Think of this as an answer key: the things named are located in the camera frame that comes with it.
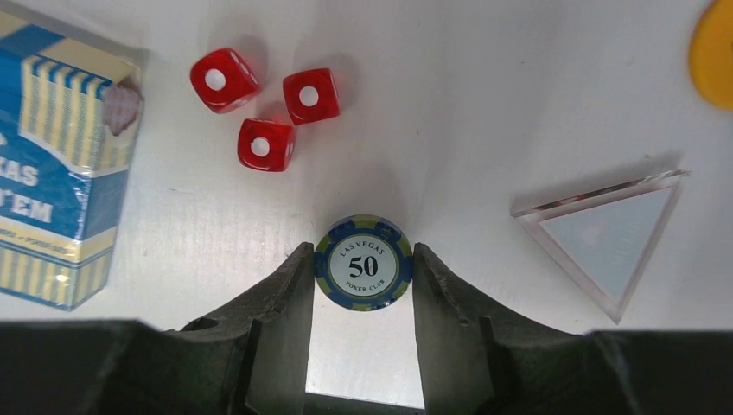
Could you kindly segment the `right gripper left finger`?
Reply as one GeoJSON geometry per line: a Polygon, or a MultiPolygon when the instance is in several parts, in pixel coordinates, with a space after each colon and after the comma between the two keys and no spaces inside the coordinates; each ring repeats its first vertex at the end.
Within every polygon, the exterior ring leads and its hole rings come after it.
{"type": "Polygon", "coordinates": [[[174,332],[168,414],[300,414],[313,321],[314,246],[174,332]]]}

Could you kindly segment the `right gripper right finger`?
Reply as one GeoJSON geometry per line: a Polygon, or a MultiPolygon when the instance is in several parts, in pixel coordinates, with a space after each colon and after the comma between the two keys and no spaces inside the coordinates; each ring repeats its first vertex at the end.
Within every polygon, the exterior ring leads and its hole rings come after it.
{"type": "Polygon", "coordinates": [[[588,414],[577,335],[511,310],[426,244],[413,257],[418,367],[429,414],[588,414]]]}

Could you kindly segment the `blue green 50 chip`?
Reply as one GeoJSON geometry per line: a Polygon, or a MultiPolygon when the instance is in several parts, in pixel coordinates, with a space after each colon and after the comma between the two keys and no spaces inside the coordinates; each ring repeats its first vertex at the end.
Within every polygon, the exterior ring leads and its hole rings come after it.
{"type": "Polygon", "coordinates": [[[322,292],[347,310],[374,311],[399,300],[412,281],[409,240],[391,221],[356,214],[333,224],[315,249],[322,292]]]}

